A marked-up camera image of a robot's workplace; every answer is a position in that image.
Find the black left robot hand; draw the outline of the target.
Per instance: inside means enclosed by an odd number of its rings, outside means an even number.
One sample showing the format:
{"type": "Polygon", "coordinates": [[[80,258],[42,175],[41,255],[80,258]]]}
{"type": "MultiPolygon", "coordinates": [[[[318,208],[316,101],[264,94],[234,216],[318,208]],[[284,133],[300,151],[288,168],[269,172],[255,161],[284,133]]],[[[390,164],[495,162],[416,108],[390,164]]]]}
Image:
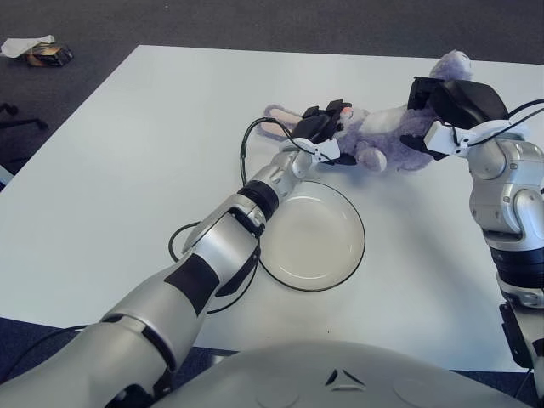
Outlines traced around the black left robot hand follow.
{"type": "Polygon", "coordinates": [[[343,130],[340,123],[342,110],[351,107],[350,103],[337,99],[330,102],[324,110],[318,106],[308,108],[292,131],[292,137],[307,139],[314,145],[335,139],[336,133],[343,130]]]}

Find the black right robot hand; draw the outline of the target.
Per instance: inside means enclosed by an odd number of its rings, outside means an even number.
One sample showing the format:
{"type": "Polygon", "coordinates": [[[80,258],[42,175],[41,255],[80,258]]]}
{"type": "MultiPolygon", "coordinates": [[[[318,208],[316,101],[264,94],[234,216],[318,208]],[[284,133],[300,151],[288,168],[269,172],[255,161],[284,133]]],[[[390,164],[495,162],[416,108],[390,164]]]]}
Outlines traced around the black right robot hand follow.
{"type": "Polygon", "coordinates": [[[398,151],[410,170],[447,156],[466,157],[510,124],[498,93],[469,80],[418,76],[406,108],[398,127],[398,151]]]}

